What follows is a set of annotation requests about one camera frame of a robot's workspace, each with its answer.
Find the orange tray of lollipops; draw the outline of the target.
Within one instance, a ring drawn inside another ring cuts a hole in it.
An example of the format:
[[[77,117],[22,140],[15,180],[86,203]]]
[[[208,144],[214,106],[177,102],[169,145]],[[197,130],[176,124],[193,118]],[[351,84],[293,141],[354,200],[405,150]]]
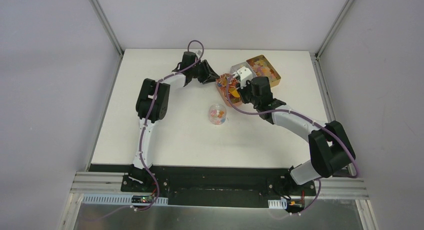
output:
[[[238,107],[243,104],[241,96],[240,98],[234,98],[229,94],[228,90],[230,86],[236,87],[238,81],[235,78],[231,78],[230,82],[228,82],[228,78],[232,77],[230,73],[224,73],[219,76],[219,79],[215,81],[216,88],[223,99],[224,103],[232,107],[232,105]]]

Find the yellow plastic scoop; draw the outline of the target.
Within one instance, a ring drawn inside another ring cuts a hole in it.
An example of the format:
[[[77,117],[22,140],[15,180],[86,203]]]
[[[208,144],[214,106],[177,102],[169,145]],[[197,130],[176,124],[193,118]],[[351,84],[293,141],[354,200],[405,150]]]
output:
[[[235,86],[230,86],[228,89],[228,93],[234,98],[240,98],[240,94]]]

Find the clear plastic jar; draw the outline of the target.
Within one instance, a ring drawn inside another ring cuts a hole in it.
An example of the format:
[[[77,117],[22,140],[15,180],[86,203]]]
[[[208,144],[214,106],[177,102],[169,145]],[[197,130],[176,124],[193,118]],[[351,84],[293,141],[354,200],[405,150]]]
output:
[[[214,125],[221,125],[227,119],[226,107],[222,104],[213,104],[208,110],[208,119]]]

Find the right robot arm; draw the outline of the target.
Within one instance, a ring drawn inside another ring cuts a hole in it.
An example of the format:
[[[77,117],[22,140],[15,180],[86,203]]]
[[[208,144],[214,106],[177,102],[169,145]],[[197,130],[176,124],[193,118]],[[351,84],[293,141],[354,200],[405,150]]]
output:
[[[293,110],[274,98],[267,77],[243,79],[237,84],[237,92],[244,104],[253,105],[254,115],[291,131],[308,143],[310,159],[285,176],[283,186],[288,194],[296,195],[307,182],[329,178],[347,165],[356,164],[355,152],[340,122],[318,122]]]

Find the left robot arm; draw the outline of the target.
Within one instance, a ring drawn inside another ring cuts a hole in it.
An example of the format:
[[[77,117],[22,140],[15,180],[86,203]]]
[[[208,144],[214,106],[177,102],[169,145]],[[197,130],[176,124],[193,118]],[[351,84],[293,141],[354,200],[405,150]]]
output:
[[[159,80],[146,78],[142,83],[135,104],[139,118],[139,139],[132,163],[134,168],[141,171],[133,180],[134,187],[140,192],[149,191],[153,185],[152,181],[156,179],[150,170],[153,165],[150,154],[153,149],[151,138],[156,124],[166,116],[171,89],[183,88],[193,79],[204,85],[213,83],[219,78],[208,61],[202,59],[203,54],[187,50],[171,74]]]

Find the white tray of star candies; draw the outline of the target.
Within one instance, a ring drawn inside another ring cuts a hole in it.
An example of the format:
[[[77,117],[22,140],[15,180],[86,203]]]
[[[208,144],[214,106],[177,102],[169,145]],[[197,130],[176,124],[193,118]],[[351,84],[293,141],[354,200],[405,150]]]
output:
[[[233,65],[230,68],[230,74],[235,77],[246,77],[246,76],[252,76],[254,71],[249,66],[249,64],[245,62],[238,63],[236,65]]]

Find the gold tray of gummies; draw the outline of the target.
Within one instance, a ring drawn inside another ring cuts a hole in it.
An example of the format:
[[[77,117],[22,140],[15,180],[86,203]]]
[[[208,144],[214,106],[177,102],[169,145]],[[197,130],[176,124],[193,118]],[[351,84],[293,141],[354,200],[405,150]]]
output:
[[[246,62],[258,77],[269,79],[271,88],[279,85],[281,76],[263,54],[247,59]]]

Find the clear jar lid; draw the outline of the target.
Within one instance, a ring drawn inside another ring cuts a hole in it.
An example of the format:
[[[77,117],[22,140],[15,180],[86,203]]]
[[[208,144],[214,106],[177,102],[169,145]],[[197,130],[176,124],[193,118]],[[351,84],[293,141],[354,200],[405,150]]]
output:
[[[140,130],[144,127],[144,120],[142,118],[140,118],[138,121],[138,127]]]

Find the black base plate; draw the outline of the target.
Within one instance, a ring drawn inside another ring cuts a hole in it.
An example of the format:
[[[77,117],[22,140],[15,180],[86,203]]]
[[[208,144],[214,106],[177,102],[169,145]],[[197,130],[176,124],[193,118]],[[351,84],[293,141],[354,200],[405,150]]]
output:
[[[295,186],[287,180],[288,168],[236,168],[152,166],[149,171],[130,165],[120,190],[150,193],[169,205],[200,207],[266,208],[269,200],[315,197],[308,181]]]

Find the aluminium frame rail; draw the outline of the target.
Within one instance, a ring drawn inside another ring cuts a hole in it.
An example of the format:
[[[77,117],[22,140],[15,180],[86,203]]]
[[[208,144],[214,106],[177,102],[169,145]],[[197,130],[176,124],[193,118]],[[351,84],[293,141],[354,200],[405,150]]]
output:
[[[70,192],[93,194],[120,194],[123,173],[76,172]],[[320,199],[369,200],[370,196],[361,178],[330,177],[321,179]]]

